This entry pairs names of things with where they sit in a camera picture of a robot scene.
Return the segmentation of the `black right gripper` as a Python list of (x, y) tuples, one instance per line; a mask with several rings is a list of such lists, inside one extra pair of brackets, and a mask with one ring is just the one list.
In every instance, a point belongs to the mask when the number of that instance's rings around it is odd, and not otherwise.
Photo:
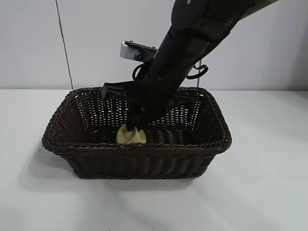
[(129, 103), (126, 127), (128, 131), (145, 129), (150, 121), (161, 118), (167, 109), (188, 104), (188, 94), (168, 88), (160, 80), (148, 79), (149, 62), (138, 65), (132, 80), (104, 83), (102, 98)]

